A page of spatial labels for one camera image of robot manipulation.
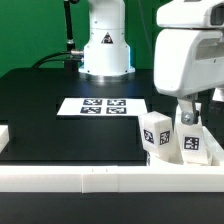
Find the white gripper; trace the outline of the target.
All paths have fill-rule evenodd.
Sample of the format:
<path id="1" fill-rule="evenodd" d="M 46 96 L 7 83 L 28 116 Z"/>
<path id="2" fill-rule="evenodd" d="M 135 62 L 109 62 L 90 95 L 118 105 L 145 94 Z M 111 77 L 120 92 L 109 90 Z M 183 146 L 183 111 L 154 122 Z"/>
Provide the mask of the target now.
<path id="1" fill-rule="evenodd" d="M 158 9 L 156 22 L 162 31 L 154 84 L 161 94 L 181 97 L 183 124 L 197 124 L 195 93 L 224 85 L 224 0 L 172 0 Z"/>

